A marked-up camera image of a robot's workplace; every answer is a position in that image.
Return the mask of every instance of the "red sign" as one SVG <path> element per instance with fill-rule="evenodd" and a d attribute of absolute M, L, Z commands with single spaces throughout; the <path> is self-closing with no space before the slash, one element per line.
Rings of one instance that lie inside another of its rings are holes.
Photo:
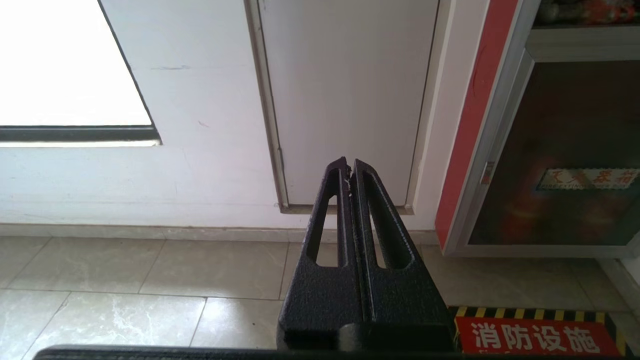
<path fill-rule="evenodd" d="M 597 322 L 456 317 L 456 324 L 465 353 L 620 356 Z"/>

